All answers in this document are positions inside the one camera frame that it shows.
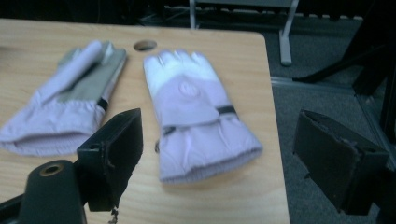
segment white glove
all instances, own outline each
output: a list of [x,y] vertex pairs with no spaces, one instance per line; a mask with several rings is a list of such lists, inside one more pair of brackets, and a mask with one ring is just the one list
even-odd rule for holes
[[124,49],[92,41],[58,71],[0,131],[0,147],[21,155],[74,153],[99,128],[126,59]]
[[204,55],[166,50],[148,56],[144,69],[162,128],[162,182],[201,180],[237,168],[262,153],[262,145],[237,117]]

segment glove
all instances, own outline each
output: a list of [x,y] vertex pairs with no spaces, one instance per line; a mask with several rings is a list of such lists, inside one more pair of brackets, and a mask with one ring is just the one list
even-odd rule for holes
[[166,50],[144,61],[148,90],[161,127],[160,180],[188,183],[227,172],[262,153],[237,117],[207,58]]
[[1,129],[0,147],[31,156],[74,153],[99,128],[125,59],[109,42],[71,50]]

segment tabletop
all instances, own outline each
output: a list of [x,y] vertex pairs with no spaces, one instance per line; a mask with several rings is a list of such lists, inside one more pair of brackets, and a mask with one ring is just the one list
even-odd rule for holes
[[[94,39],[127,51],[127,62],[103,123],[116,114],[141,108],[144,151],[120,200],[119,223],[289,223],[265,40],[250,32],[141,26],[0,20],[0,125],[22,109],[72,48]],[[138,50],[140,41],[156,48]],[[258,137],[263,153],[226,174],[193,184],[159,181],[154,151],[160,130],[149,97],[143,59],[163,49],[201,51],[212,63],[239,118]],[[77,155],[23,157],[0,149],[0,202],[24,191],[28,174],[55,160]],[[88,223],[107,223],[107,212],[89,212]]]

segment gray carpet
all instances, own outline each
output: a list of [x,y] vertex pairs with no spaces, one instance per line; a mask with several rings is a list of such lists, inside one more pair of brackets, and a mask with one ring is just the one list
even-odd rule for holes
[[[284,25],[285,14],[246,15],[203,11],[198,13],[197,20],[199,28],[261,33],[266,40],[271,77],[281,79],[310,75],[341,60],[361,24],[361,20],[295,18],[290,31],[293,64],[285,67],[280,64],[278,42],[278,30]],[[142,22],[146,25],[159,25],[158,22],[150,23],[148,20]],[[190,27],[188,13],[181,13],[160,25]],[[360,70],[360,67],[352,66],[326,78],[324,82],[351,85]],[[305,85],[295,87],[273,83],[273,91],[291,223],[375,223],[378,212],[376,206],[372,207],[368,216],[338,214],[318,186],[312,180],[304,179],[307,171],[292,155],[294,131],[302,108],[327,115],[376,143],[373,130],[352,90],[332,92]]]

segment wooden table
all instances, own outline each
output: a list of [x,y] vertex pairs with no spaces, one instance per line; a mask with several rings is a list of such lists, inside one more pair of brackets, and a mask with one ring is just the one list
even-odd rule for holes
[[[23,108],[53,74],[63,55],[93,39],[125,48],[128,61],[112,95],[104,122],[140,107],[144,153],[120,201],[119,223],[289,223],[282,162],[264,38],[246,32],[145,28],[43,21],[0,20],[0,125]],[[134,44],[154,40],[157,48]],[[264,145],[255,161],[227,174],[168,186],[159,179],[154,152],[159,127],[154,117],[143,58],[162,49],[199,50],[212,62],[242,121]],[[0,202],[24,191],[28,174],[47,161],[0,150]],[[107,223],[110,214],[87,211],[88,223]]]

